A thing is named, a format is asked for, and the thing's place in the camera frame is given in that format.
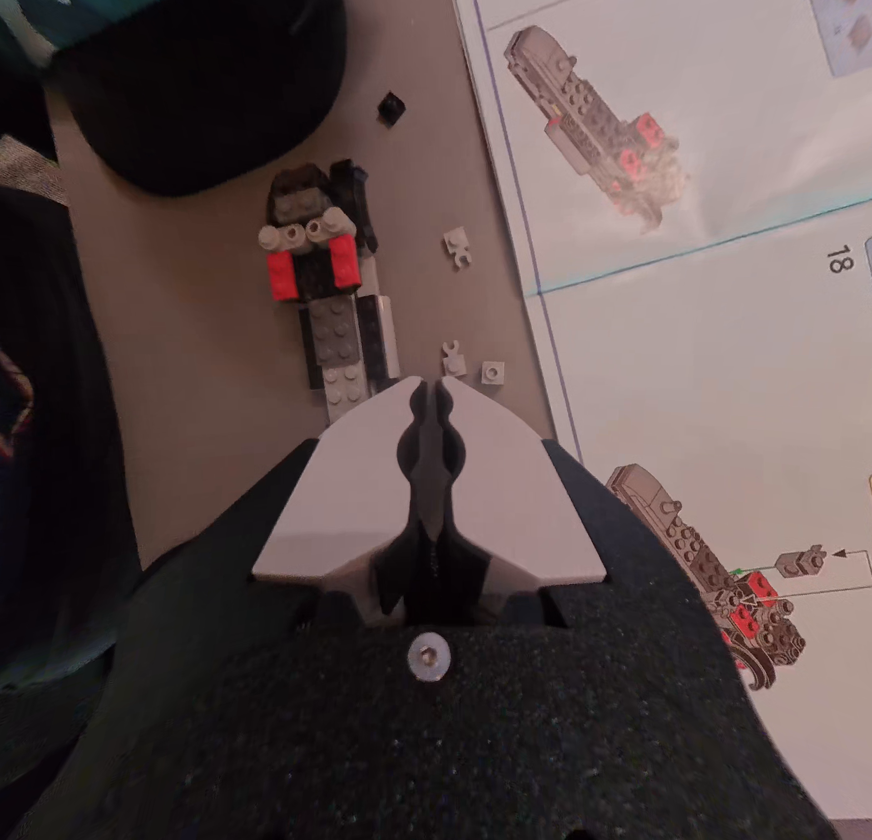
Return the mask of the toy brick truck model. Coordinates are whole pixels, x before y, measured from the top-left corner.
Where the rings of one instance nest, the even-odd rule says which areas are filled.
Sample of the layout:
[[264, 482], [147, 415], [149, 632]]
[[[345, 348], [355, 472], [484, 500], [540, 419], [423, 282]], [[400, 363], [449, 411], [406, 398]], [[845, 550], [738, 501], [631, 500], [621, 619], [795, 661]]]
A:
[[328, 425], [401, 378], [367, 179], [349, 158], [327, 171], [280, 170], [257, 234], [273, 300], [297, 310], [309, 387], [323, 395]]

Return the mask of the open instruction booklet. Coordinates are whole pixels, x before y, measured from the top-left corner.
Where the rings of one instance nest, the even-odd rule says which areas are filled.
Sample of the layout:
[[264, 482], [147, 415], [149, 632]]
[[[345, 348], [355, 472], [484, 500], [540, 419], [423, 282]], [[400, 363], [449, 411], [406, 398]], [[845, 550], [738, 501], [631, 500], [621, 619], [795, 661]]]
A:
[[870, 819], [871, 0], [453, 0], [558, 441]]

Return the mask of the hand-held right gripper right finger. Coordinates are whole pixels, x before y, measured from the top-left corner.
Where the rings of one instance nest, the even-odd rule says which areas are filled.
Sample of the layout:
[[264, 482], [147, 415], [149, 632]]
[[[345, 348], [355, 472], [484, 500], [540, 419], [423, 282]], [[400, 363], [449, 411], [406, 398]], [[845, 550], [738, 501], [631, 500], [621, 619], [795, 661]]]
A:
[[436, 545], [440, 586], [452, 610], [495, 624], [513, 598], [599, 584], [606, 569], [537, 432], [452, 377], [435, 392], [449, 474]]

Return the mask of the grey desk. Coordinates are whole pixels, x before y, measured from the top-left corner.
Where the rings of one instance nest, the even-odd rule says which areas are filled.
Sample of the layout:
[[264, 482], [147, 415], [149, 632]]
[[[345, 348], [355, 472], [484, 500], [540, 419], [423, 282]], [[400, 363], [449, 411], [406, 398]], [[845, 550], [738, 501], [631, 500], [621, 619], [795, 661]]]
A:
[[[838, 838], [770, 737], [709, 601], [659, 535], [558, 441], [453, 0], [344, 0], [330, 113], [279, 158], [183, 197], [120, 178], [67, 102], [57, 131], [104, 345], [144, 584], [110, 689], [64, 774], [54, 837]], [[387, 92], [406, 113], [377, 120]], [[257, 242], [280, 170], [368, 173], [401, 378], [427, 383], [410, 475], [406, 619], [252, 569], [328, 425], [295, 306]], [[463, 226], [472, 263], [443, 234]], [[542, 438], [606, 569], [449, 606], [442, 344]], [[504, 361], [505, 383], [481, 383]]]

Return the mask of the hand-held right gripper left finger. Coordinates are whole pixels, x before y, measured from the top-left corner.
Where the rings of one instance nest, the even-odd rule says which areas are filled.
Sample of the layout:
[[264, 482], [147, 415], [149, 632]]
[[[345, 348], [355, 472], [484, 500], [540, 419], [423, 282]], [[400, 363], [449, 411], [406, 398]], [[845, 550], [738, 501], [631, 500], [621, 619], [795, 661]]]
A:
[[410, 475], [427, 383], [400, 380], [317, 441], [252, 569], [255, 579], [349, 596], [365, 625], [406, 619], [422, 536]]

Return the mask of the person's left forearm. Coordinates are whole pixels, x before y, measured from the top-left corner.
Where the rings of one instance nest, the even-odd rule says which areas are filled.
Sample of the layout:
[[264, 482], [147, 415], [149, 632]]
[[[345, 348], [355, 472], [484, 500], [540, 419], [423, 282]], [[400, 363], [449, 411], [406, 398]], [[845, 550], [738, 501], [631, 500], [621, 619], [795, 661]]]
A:
[[55, 54], [93, 38], [102, 47], [238, 32], [256, 1], [2, 0], [2, 73], [38, 74]]

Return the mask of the black dimpled wrist pad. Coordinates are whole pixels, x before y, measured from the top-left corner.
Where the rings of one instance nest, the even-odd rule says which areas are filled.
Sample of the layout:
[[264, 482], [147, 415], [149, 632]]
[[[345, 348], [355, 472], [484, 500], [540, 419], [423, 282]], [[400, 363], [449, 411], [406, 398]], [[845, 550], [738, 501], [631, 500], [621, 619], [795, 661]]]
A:
[[63, 50], [51, 78], [109, 169], [178, 198], [308, 138], [347, 47], [344, 0], [159, 0]]

